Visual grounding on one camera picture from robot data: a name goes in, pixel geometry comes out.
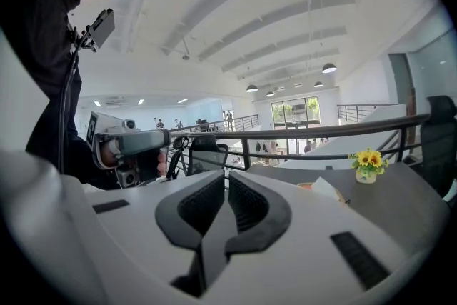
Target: yellow flower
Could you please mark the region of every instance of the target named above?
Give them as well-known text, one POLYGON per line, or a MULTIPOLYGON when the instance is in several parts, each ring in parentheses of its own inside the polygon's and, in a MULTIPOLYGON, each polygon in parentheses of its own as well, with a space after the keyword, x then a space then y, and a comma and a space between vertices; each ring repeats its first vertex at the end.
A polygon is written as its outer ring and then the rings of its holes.
POLYGON ((361 151, 358 155, 358 163, 360 165, 368 165, 370 162, 370 153, 368 151, 361 151))
POLYGON ((370 164, 378 168, 382 163, 381 153, 379 151, 370 151, 370 164))

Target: large window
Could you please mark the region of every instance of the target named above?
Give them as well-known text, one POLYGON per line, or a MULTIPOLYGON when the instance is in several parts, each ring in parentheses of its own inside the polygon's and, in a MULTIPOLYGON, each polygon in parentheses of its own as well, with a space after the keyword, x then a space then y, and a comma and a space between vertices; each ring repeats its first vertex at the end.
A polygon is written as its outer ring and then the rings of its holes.
MULTIPOLYGON (((272 103, 271 110, 275 130, 307 129, 321 125, 317 96, 272 103)), ((306 139, 278 140, 277 142, 278 152, 283 154, 304 154, 307 143, 306 139)))

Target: chair backrest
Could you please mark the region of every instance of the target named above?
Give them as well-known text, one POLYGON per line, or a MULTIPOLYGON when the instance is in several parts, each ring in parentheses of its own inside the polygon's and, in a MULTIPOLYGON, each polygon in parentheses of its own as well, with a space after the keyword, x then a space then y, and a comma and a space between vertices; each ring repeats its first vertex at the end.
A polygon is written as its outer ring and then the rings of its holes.
POLYGON ((457 151, 456 105, 448 96, 427 98, 431 105, 428 121, 421 126, 423 178, 445 196, 453 181, 457 151))
POLYGON ((197 137, 192 141, 192 146, 189 149, 187 176, 202 171, 224 169, 228 156, 229 147, 224 144, 216 144, 214 135, 197 137))

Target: dark tabletop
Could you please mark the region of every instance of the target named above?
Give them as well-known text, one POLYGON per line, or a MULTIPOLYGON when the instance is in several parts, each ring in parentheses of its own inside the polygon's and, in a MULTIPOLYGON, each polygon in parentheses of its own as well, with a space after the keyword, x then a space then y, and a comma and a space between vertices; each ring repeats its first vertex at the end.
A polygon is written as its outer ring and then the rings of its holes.
POLYGON ((349 206, 392 236, 407 254, 433 245, 449 215, 441 197, 403 163, 392 164, 374 184, 360 184, 353 169, 308 170, 255 165, 248 173, 292 184, 322 177, 349 206))

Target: vase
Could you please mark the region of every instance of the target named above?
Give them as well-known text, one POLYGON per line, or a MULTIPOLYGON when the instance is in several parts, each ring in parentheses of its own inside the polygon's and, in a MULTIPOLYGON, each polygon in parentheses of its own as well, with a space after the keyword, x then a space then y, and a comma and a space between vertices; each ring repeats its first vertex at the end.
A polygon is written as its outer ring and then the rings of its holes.
POLYGON ((360 171, 356 171, 356 180, 358 183, 372 184, 376 182, 376 176, 378 174, 373 173, 368 176, 363 176, 360 171))

